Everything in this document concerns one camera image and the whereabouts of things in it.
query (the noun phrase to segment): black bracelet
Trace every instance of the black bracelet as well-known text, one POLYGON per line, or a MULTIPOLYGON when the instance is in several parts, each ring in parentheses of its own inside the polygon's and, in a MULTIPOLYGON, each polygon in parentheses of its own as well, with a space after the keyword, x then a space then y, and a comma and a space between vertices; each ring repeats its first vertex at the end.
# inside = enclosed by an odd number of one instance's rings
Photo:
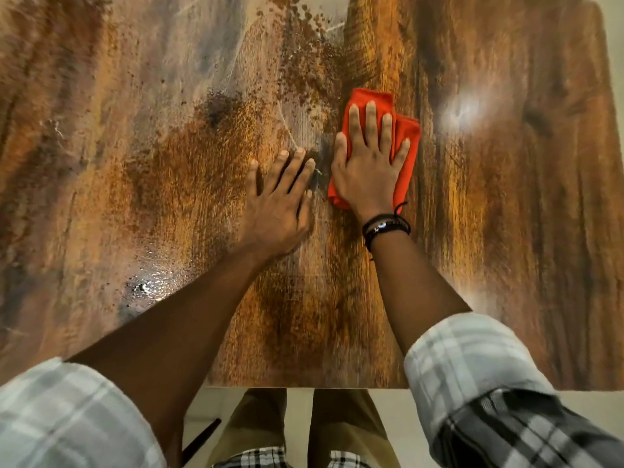
POLYGON ((394 209, 394 214, 390 213, 381 213, 369 221, 362 227, 362 235, 364 236, 364 244, 366 245, 366 249, 370 252, 371 243, 373 239, 382 235, 383 233, 388 233, 389 231, 402 230, 405 231, 408 235, 412 231, 412 227, 408 223, 405 218, 399 215, 397 212, 400 207, 405 205, 407 202, 403 202, 394 209), (369 229, 373 223, 377 223, 375 227, 369 229))

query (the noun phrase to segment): wooden table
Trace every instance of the wooden table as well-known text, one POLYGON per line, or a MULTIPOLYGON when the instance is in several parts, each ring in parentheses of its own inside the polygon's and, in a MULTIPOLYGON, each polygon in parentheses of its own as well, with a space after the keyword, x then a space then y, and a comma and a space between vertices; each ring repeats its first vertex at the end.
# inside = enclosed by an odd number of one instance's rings
POLYGON ((595 4, 0 0, 0 18, 2 381, 211 267, 250 158, 301 146, 314 232, 249 290, 209 383, 405 387, 374 263, 324 201, 367 86, 421 121, 404 214, 433 264, 557 387, 624 389, 624 175, 595 4))

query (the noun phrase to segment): pants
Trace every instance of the pants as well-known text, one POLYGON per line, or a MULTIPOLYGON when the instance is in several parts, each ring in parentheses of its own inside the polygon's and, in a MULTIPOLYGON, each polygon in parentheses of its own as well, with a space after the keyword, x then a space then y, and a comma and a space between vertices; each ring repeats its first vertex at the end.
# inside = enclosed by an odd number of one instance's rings
MULTIPOLYGON (((208 466, 246 450, 285 447, 285 389, 249 389, 208 458, 208 466)), ((316 389, 308 468, 327 468, 332 450, 360 455, 371 466, 400 468, 368 391, 316 389)))

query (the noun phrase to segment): microfiber cloth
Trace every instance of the microfiber cloth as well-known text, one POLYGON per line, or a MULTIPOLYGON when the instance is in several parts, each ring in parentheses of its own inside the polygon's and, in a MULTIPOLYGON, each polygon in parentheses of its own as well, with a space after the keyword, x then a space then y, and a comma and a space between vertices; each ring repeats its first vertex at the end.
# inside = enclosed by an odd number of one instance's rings
MULTIPOLYGON (((347 161, 351 157, 351 138, 349 138, 349 108, 355 103, 359 108, 359 119, 362 125, 362 131, 366 125, 366 104, 374 100, 377 106, 377 129, 381 133, 381 118, 386 113, 392 114, 392 149, 390 149, 390 162, 394 160, 394 155, 399 151, 401 143, 404 139, 409 138, 411 141, 408 151, 408 157, 399 173, 399 178, 394 189, 393 205, 398 206, 405 200, 408 193, 409 181, 412 178, 414 163, 416 162, 416 153, 418 152, 418 141, 421 139, 421 125, 418 120, 403 117, 394 113, 393 97, 391 93, 375 92, 367 88, 354 88, 351 93, 349 103, 344 112, 343 133, 347 137, 347 161)), ((327 192, 327 200, 339 208, 350 210, 349 204, 338 196, 334 179, 330 180, 330 188, 327 192)))

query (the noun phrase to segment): white floor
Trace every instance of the white floor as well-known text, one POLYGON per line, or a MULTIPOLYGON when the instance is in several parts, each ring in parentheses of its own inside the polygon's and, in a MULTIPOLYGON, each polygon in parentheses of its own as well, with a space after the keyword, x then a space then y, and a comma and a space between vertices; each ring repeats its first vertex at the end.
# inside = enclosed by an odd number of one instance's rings
MULTIPOLYGON (((595 0, 604 13, 607 43, 612 69, 613 93, 620 138, 624 133, 624 0, 595 0)), ((203 468, 221 429, 240 401, 244 388, 202 389, 189 410, 185 422, 185 443, 217 417, 223 419, 221 428, 187 465, 203 468)), ((286 410, 286 445, 288 461, 293 468, 305 468, 308 450, 308 429, 312 413, 312 389, 289 389, 286 410)), ((388 438, 404 467, 437 466, 428 455, 423 431, 418 423, 416 405, 409 391, 373 390, 370 392, 379 415, 384 422, 388 438)), ((562 394, 564 404, 588 417, 596 425, 624 439, 624 392, 622 393, 576 393, 562 394)))

